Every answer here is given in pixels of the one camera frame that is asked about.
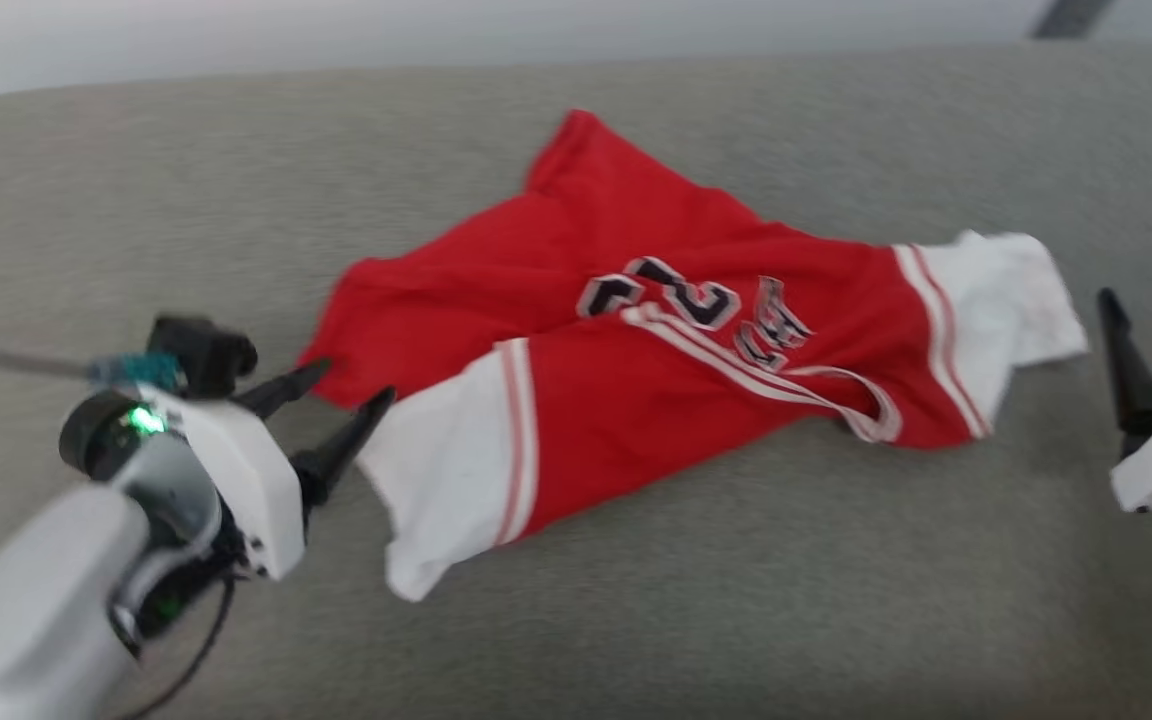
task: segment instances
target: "black cable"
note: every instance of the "black cable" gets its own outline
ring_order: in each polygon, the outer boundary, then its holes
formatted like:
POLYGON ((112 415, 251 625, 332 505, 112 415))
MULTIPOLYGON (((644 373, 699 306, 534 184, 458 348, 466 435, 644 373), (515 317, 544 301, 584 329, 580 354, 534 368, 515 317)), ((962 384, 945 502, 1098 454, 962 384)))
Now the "black cable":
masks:
POLYGON ((234 588, 237 585, 236 579, 234 579, 232 574, 225 574, 221 582, 223 583, 225 591, 223 594, 220 596, 220 607, 215 611, 215 620, 212 620, 207 638, 202 642, 202 647, 198 647, 197 655, 194 655, 194 660, 189 662, 188 667, 185 667, 184 673, 180 675, 177 682, 173 683, 168 689, 165 689, 162 694, 159 694, 159 697, 156 697, 153 702, 141 707, 141 710, 132 712, 131 714, 120 717, 119 720, 142 720, 145 719, 145 717, 154 714, 154 712, 161 710, 166 703, 175 700, 175 696, 177 696, 180 691, 183 691, 184 687, 194 680, 196 674, 198 674, 202 662, 207 660, 211 649, 215 646, 217 638, 220 637, 220 629, 225 627, 225 620, 229 616, 229 607, 234 602, 234 588))

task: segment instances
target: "green led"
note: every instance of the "green led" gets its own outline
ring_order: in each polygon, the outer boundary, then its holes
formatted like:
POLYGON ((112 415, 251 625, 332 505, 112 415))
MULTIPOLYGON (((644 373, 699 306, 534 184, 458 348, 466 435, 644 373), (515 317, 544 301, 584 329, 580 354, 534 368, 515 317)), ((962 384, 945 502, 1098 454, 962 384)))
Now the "green led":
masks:
POLYGON ((136 432, 142 435, 152 435, 168 432, 168 423, 164 418, 151 414, 145 407, 137 407, 127 415, 127 424, 132 425, 136 432))

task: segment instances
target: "gray fabric surface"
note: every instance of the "gray fabric surface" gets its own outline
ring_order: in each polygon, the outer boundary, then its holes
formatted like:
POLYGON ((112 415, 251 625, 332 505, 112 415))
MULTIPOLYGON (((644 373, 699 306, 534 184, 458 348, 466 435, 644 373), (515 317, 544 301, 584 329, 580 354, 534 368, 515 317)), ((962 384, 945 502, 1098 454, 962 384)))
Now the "gray fabric surface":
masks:
MULTIPOLYGON (((1032 233, 1089 327, 1115 286, 1152 356, 1152 50, 1062 45, 0 97, 0 342, 120 350, 196 310, 274 372, 348 263, 515 192, 568 106, 809 232, 1032 233)), ((55 439, 81 396, 0 376, 0 541, 77 482, 55 439)), ((293 447, 339 418, 312 402, 275 427, 293 447)), ((420 605, 385 589, 387 523, 354 475, 164 715, 1152 717, 1152 518, 1117 510, 1115 446, 1098 357, 1028 370, 987 442, 893 450, 806 420, 420 605)), ((174 679, 205 605, 120 706, 174 679)))

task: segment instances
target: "red fabric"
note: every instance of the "red fabric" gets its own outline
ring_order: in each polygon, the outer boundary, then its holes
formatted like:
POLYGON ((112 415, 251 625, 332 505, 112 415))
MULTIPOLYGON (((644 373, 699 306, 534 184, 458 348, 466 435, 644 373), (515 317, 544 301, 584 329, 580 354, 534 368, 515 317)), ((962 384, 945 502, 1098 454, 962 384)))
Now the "red fabric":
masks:
MULTIPOLYGON (((385 384, 406 397, 498 341, 530 338, 540 465, 526 533, 805 415, 833 414, 745 392, 617 311, 577 313, 591 279, 623 274, 645 256, 691 286, 717 282, 740 296, 736 314, 698 328, 733 353, 742 323, 756 320, 760 278, 775 278, 788 310, 810 328, 801 346, 780 348, 781 376, 826 365, 879 384, 900 409, 897 445, 970 439, 929 372, 927 313, 892 250, 765 223, 584 111, 541 152, 521 196, 403 258, 353 265, 303 361, 331 356, 319 392, 357 406, 385 384)), ((637 304, 680 314, 669 286, 631 279, 643 287, 637 304)), ((791 380, 877 415, 872 393, 851 379, 791 380)))

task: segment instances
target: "white background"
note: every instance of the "white background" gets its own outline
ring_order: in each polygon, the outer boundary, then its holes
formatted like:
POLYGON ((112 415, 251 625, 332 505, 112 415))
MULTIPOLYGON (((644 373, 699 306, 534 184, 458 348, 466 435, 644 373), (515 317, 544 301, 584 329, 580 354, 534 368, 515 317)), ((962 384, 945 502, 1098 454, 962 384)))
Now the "white background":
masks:
MULTIPOLYGON (((1028 36, 1047 3, 0 0, 0 92, 351 65, 585 61, 1016 41, 1028 36)), ((1116 37, 1152 37, 1152 0, 1119 0, 1111 20, 1117 21, 1112 23, 1116 37)))

